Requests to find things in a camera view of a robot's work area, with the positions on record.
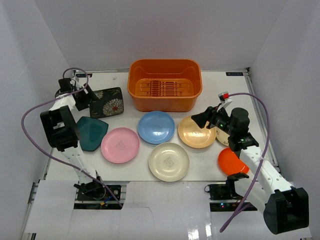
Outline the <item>teal square plate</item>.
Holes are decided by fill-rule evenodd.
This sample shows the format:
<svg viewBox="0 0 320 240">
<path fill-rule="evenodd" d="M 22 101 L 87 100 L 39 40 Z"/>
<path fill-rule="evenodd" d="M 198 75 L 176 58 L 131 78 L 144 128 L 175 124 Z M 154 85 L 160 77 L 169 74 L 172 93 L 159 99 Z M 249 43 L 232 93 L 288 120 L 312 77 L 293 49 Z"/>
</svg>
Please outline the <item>teal square plate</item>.
<svg viewBox="0 0 320 240">
<path fill-rule="evenodd" d="M 82 116 L 76 124 L 80 134 L 81 149 L 86 152 L 97 150 L 108 132 L 109 125 L 102 120 L 87 116 Z"/>
</svg>

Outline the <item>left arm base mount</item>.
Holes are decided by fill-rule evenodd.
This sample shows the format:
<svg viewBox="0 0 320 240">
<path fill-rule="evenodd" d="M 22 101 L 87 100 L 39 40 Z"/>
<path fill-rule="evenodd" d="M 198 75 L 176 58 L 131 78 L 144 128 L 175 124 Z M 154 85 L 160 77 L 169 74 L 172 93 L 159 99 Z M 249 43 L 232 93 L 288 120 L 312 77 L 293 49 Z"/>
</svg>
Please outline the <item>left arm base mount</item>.
<svg viewBox="0 0 320 240">
<path fill-rule="evenodd" d="M 108 185 L 109 189 L 112 191 L 114 196 L 116 197 L 117 200 L 121 199 L 121 191 L 122 191 L 122 186 L 121 185 Z M 108 190 L 104 189 L 98 189 L 94 190 L 93 194 L 86 195 L 80 190 L 77 191 L 75 199 L 77 201 L 115 201 L 115 198 L 110 194 Z"/>
</svg>

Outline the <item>black floral rectangular plate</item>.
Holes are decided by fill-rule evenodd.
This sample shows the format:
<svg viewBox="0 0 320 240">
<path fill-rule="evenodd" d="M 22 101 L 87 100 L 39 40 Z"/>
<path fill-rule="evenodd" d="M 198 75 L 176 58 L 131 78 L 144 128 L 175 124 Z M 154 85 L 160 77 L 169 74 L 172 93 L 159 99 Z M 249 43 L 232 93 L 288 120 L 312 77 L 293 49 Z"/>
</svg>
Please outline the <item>black floral rectangular plate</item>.
<svg viewBox="0 0 320 240">
<path fill-rule="evenodd" d="M 94 94 L 98 100 L 92 101 L 89 105 L 91 118 L 108 118 L 124 112 L 124 100 L 120 87 L 96 90 Z"/>
</svg>

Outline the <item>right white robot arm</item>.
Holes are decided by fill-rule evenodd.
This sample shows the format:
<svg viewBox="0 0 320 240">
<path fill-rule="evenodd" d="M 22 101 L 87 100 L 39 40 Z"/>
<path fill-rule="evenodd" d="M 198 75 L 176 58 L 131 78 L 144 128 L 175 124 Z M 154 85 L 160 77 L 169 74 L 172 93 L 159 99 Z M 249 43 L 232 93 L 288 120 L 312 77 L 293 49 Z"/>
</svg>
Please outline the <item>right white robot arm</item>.
<svg viewBox="0 0 320 240">
<path fill-rule="evenodd" d="M 208 107 L 191 116 L 201 128 L 216 127 L 228 134 L 228 145 L 238 159 L 254 174 L 252 180 L 245 173 L 227 177 L 226 195 L 236 200 L 248 200 L 262 215 L 267 228 L 274 235 L 309 226 L 309 196 L 304 188 L 296 188 L 263 157 L 259 143 L 249 132 L 249 113 L 236 107 L 228 115 L 221 106 Z"/>
</svg>

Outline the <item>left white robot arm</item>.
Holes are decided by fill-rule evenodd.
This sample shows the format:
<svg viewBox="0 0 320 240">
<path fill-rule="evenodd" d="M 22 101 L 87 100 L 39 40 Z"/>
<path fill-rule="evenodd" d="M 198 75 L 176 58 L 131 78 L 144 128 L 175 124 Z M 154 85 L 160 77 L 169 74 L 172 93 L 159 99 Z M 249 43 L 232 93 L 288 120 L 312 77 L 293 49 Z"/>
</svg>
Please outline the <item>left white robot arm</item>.
<svg viewBox="0 0 320 240">
<path fill-rule="evenodd" d="M 78 183 L 74 185 L 85 196 L 101 200 L 106 195 L 106 187 L 94 179 L 101 180 L 97 171 L 90 166 L 80 146 L 80 131 L 72 115 L 72 109 L 87 109 L 99 97 L 87 86 L 81 86 L 72 78 L 58 81 L 60 89 L 54 105 L 40 114 L 40 119 L 52 148 L 61 152 L 75 166 Z"/>
</svg>

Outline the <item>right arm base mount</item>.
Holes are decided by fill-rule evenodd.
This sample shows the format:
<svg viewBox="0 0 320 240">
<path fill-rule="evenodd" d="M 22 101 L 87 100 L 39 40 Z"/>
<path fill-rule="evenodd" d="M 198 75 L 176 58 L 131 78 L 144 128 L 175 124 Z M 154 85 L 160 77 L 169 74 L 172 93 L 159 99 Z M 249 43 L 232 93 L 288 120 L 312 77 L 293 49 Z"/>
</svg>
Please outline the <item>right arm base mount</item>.
<svg viewBox="0 0 320 240">
<path fill-rule="evenodd" d="M 225 184 L 208 184 L 204 192 L 209 194 L 210 211 L 234 212 L 242 200 L 242 196 L 231 196 Z"/>
</svg>

